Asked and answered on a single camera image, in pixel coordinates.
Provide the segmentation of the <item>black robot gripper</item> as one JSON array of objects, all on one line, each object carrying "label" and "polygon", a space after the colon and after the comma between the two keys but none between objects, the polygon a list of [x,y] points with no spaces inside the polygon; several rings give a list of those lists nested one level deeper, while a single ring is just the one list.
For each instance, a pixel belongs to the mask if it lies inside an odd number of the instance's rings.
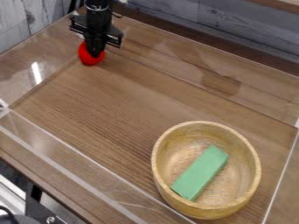
[{"label": "black robot gripper", "polygon": [[124,33],[112,25],[112,18],[72,15],[70,29],[80,34],[87,43],[88,54],[96,58],[106,49],[106,45],[122,47]]}]

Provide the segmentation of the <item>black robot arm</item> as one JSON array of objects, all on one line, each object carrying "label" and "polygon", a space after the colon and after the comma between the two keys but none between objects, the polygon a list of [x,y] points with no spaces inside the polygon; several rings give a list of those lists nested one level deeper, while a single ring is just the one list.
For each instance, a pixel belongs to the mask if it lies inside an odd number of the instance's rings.
[{"label": "black robot arm", "polygon": [[114,0],[84,0],[87,13],[70,17],[70,29],[83,35],[87,52],[96,58],[106,46],[120,47],[124,33],[114,26]]}]

